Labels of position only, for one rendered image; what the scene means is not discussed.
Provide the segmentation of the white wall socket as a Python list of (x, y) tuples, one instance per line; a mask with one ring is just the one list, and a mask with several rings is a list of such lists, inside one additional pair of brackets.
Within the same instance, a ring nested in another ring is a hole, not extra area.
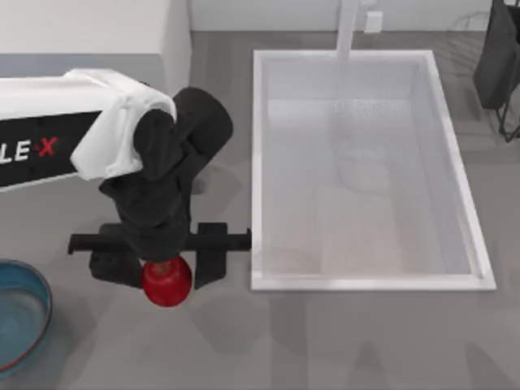
[(383, 31), (384, 13), (382, 11), (368, 11), (364, 27), (365, 34), (376, 34)]

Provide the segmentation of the blue bowl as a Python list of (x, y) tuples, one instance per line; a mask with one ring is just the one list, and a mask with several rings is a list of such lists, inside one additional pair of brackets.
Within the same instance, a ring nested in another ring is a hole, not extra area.
[(40, 353), (53, 316), (53, 294), (34, 266), (0, 258), (0, 380), (21, 371)]

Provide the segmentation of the red apple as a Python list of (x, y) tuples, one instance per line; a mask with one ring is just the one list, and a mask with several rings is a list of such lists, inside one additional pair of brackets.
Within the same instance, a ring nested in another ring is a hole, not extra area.
[(165, 262), (146, 262), (141, 273), (142, 288), (157, 306), (180, 305), (189, 295), (193, 277), (188, 263), (181, 256)]

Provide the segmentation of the white sink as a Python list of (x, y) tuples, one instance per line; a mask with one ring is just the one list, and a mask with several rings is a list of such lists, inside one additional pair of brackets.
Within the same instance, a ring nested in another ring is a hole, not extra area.
[(496, 289), (430, 50), (257, 50), (252, 130), (252, 289)]

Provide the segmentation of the black chair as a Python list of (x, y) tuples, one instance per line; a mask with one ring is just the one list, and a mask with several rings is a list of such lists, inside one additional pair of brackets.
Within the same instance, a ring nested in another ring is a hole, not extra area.
[(520, 0), (492, 0), (473, 81), (480, 106), (496, 114), (499, 134), (508, 143), (520, 138), (520, 120), (514, 130), (506, 129), (511, 97), (520, 86)]

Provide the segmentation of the white tall tap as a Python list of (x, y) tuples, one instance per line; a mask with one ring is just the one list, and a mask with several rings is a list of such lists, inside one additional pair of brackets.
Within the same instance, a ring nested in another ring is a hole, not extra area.
[(360, 12), (373, 7), (378, 1), (339, 0), (336, 57), (342, 67), (345, 67), (349, 62), (353, 35)]

